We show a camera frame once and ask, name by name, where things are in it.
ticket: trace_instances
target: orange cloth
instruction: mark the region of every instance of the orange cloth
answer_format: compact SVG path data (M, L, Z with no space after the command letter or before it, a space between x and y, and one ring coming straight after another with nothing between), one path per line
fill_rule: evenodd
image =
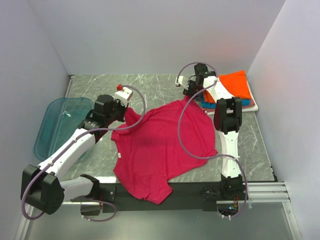
M245 70L219 75L219 79L225 89L233 96L240 97L241 99L251 99ZM215 100L207 90L203 92L203 97L206 103L215 103Z

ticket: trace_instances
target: blue cloth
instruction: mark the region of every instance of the blue cloth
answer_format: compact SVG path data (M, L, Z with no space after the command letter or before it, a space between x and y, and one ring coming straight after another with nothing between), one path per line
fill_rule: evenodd
M242 106L248 106L249 104L250 104L250 99L242 99ZM215 109L216 104L210 103L210 102L205 102L205 97L203 94L201 94L201 107L206 108L206 109Z

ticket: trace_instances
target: white wall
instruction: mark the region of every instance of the white wall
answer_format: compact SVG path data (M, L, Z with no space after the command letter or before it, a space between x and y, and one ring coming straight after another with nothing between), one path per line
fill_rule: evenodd
M29 2L69 74L174 74L247 71L285 0Z
M63 97L68 75L26 0L0 7L0 238L15 237L21 177L48 104Z
M304 239L320 239L320 1L286 0L247 74Z

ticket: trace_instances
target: teal plastic bin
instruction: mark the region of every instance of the teal plastic bin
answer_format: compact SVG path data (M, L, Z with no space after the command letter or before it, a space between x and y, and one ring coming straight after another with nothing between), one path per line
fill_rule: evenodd
M75 132L94 103L85 97L59 98L48 106L34 145L35 156L44 161Z

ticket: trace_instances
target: gray marble surface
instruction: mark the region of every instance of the gray marble surface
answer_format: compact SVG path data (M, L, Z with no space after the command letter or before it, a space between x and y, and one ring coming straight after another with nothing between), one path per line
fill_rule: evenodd
M69 98L86 97L95 101L98 95L114 94L118 84L132 85L138 88L145 97L146 108L151 110L183 98L181 87L175 87L174 74L104 74L75 75L71 78ZM143 104L138 94L133 94L130 106L141 113ZM110 127L121 123L114 122ZM216 146L221 153L221 142L216 133ZM106 182L116 180L113 169L118 159L116 144L111 141L111 132L103 138L68 171L65 180L74 179L81 174L89 174L104 179ZM263 143L254 112L242 114L242 126L238 138L238 153L247 179L249 181L274 181L273 170ZM221 180L222 158L209 160L202 167L190 170L170 182L206 182Z

